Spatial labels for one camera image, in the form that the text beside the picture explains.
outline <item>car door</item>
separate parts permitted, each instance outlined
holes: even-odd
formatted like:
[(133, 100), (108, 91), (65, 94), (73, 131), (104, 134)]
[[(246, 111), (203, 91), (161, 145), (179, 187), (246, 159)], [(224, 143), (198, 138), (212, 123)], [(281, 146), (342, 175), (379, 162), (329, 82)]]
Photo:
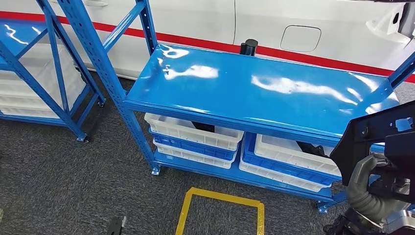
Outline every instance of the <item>car door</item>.
[(300, 61), (307, 54), (381, 67), (410, 41), (398, 32), (404, 3), (258, 0), (253, 5), (249, 0), (235, 1), (235, 44), (256, 39), (270, 48), (262, 53), (272, 57), (285, 59), (289, 54), (291, 60)]
[[(64, 16), (57, 0), (49, 0), (55, 13)], [(85, 8), (96, 23), (97, 33), (104, 41), (110, 31), (132, 9), (135, 0), (83, 0)], [(234, 0), (150, 0), (154, 25), (169, 43), (204, 47), (211, 41), (232, 44), (235, 29)], [(42, 13), (34, 0), (15, 0), (4, 11)], [(93, 66), (70, 25), (64, 25), (79, 54), (90, 69)], [(108, 55), (120, 76), (136, 79), (148, 60), (145, 40), (139, 18), (131, 25), (133, 30), (123, 35)]]

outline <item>blue shelf board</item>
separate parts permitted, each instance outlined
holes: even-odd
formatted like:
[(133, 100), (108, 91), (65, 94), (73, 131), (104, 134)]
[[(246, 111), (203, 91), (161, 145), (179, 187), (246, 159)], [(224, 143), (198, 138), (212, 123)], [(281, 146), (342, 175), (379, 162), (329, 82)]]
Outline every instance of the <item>blue shelf board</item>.
[(18, 115), (7, 115), (0, 113), (0, 119), (11, 120), (11, 121), (24, 121), (36, 124), (46, 124), (53, 126), (66, 126), (59, 118), (47, 118), (47, 117), (30, 117), (30, 116), (18, 116)]
[(272, 189), (301, 197), (319, 200), (322, 202), (333, 201), (330, 188), (323, 188), (319, 192), (309, 191), (296, 186), (280, 183), (262, 176), (244, 172), (239, 169), (239, 157), (236, 157), (230, 169), (224, 169), (212, 165), (198, 163), (183, 158), (169, 156), (156, 151), (154, 153), (155, 162), (166, 167), (195, 172), (214, 176), (226, 180), (236, 181), (243, 184), (258, 186), (261, 188)]
[(387, 77), (159, 44), (124, 104), (335, 146), (351, 119), (399, 102)]
[(44, 22), (0, 18), (0, 41), (19, 59), (47, 33)]

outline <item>red stripe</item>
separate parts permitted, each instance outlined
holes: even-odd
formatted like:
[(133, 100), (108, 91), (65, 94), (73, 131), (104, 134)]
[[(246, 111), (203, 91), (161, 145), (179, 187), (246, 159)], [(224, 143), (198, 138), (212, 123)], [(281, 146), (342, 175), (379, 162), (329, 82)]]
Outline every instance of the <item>red stripe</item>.
[[(16, 20), (28, 20), (28, 21), (45, 21), (45, 17), (43, 14), (34, 14), (34, 13), (22, 13), (22, 12), (8, 12), (8, 11), (0, 11), (1, 18), (10, 18)], [(58, 16), (58, 19), (63, 24), (69, 24), (67, 18)], [(111, 32), (115, 26), (106, 23), (97, 23), (93, 22), (93, 26), (97, 30)], [(141, 29), (135, 28), (128, 28), (125, 32), (125, 35), (135, 36), (135, 37), (144, 37), (144, 33)], [(213, 50), (221, 50), (227, 52), (239, 52), (238, 45), (226, 44), (226, 43), (219, 43), (213, 42), (208, 40), (196, 39), (196, 38), (189, 38), (177, 35), (171, 35), (166, 33), (157, 33), (157, 39), (164, 42), (170, 43), (178, 43), (188, 46), (194, 47), (203, 47)], [(262, 47), (258, 46), (256, 52), (261, 55), (272, 56), (276, 58), (297, 61), (301, 63), (307, 63), (311, 65), (329, 67), (334, 69), (341, 69), (341, 70), (348, 70), (348, 71), (356, 71), (356, 72), (363, 72), (363, 73), (370, 73), (382, 76), (389, 76), (393, 71), (366, 66), (366, 65), (359, 65), (339, 60), (332, 60), (327, 58), (322, 58), (313, 55), (305, 55), (270, 47)], [(415, 75), (412, 74), (406, 79), (407, 82), (415, 83)]]

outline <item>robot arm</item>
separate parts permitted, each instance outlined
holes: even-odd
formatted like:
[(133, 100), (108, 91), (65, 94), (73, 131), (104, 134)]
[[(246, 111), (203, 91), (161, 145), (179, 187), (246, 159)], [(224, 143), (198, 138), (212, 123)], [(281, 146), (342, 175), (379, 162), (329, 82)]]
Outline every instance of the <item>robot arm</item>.
[[(327, 235), (415, 235), (415, 218), (405, 209), (415, 203), (415, 101), (353, 119), (331, 153), (347, 186), (350, 209), (325, 226)], [(407, 120), (398, 131), (397, 120)], [(384, 142), (385, 154), (373, 154), (373, 144)], [(369, 185), (370, 175), (379, 175)]]

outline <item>white plastic crate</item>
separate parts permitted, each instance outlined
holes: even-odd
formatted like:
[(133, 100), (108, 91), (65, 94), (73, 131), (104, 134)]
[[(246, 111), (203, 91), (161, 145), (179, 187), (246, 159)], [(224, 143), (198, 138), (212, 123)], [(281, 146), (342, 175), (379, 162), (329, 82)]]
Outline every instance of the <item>white plastic crate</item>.
[(168, 146), (168, 145), (164, 145), (161, 143), (157, 143), (153, 140), (153, 144), (155, 146), (157, 146), (157, 151), (159, 151), (160, 153), (166, 154), (168, 155), (167, 158), (173, 158), (173, 157), (178, 157), (178, 158), (184, 158), (187, 160), (191, 160), (191, 161), (195, 161), (195, 162), (199, 162), (199, 163), (205, 163), (208, 165), (213, 165), (213, 166), (217, 166), (217, 167), (221, 167), (221, 168), (225, 168), (225, 169), (229, 169), (233, 163), (233, 161), (235, 161), (237, 152), (235, 152), (233, 159), (230, 161), (227, 160), (222, 160), (219, 158), (215, 158), (215, 157), (211, 157), (208, 155), (204, 155), (204, 154), (200, 154), (200, 153), (196, 153), (196, 152), (192, 152), (192, 151), (188, 151), (185, 149), (181, 149), (181, 148), (176, 148), (176, 147), (172, 147), (172, 146)]
[[(323, 146), (323, 149), (326, 155), (330, 155), (334, 148)], [(258, 134), (254, 153), (263, 158), (341, 176), (340, 170), (331, 159), (304, 153), (295, 141)]]
[(244, 135), (243, 131), (215, 126), (215, 133), (198, 130), (191, 121), (146, 113), (144, 119), (150, 124), (151, 131), (183, 140), (202, 143), (218, 148), (235, 151)]
[[(80, 73), (63, 45), (58, 45), (62, 74), (71, 109), (85, 87)], [(54, 60), (49, 44), (36, 44), (20, 62), (63, 108)], [(0, 71), (0, 111), (8, 115), (58, 118), (43, 100), (14, 72)]]
[(331, 187), (331, 185), (321, 185), (315, 182), (311, 182), (305, 179), (301, 179), (295, 176), (287, 175), (278, 171), (266, 169), (257, 165), (252, 165), (246, 163), (242, 160), (244, 156), (244, 145), (242, 145), (241, 149), (241, 160), (239, 162), (239, 169), (251, 174), (259, 175), (268, 179), (272, 179), (281, 183), (297, 186), (299, 188), (304, 188), (310, 191), (318, 192), (322, 188)]
[[(72, 78), (68, 79), (66, 84), (66, 92), (68, 98), (69, 109), (73, 107), (75, 100), (85, 88), (85, 83), (80, 79), (77, 70), (72, 73)], [(62, 107), (59, 89), (54, 91), (59, 96), (59, 105)], [(40, 99), (40, 97), (32, 96), (0, 96), (0, 111), (6, 115), (18, 115), (41, 118), (58, 118), (58, 116), (49, 108), (49, 106)]]
[[(66, 70), (75, 69), (69, 53), (63, 45), (58, 45), (58, 53), (61, 61), (64, 81), (67, 82)], [(37, 82), (49, 93), (56, 89), (55, 63), (52, 56), (50, 44), (35, 44), (26, 52), (19, 61), (33, 75)], [(14, 72), (0, 71), (0, 94), (33, 94), (36, 93)]]

